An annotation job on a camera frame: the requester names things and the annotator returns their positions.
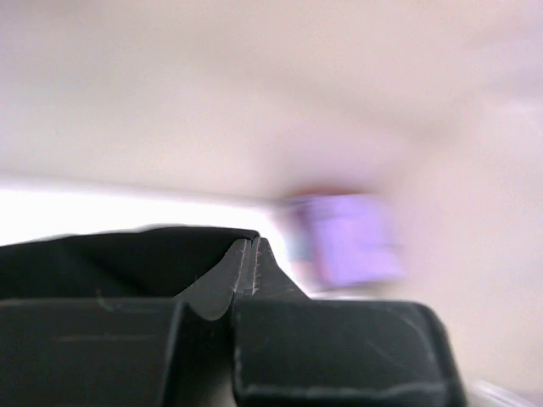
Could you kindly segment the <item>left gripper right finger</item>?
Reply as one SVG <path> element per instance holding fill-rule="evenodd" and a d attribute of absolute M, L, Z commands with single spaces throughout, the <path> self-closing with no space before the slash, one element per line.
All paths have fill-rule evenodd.
<path fill-rule="evenodd" d="M 426 305 L 308 298 L 269 242 L 251 245 L 232 311 L 240 406 L 463 406 L 444 324 Z"/>

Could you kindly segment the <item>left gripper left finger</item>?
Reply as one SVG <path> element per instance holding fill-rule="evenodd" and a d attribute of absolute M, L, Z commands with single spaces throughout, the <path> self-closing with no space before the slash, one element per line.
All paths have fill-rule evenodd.
<path fill-rule="evenodd" d="M 230 405 L 230 314 L 249 249 L 237 240 L 172 298 L 2 302 L 2 405 Z"/>

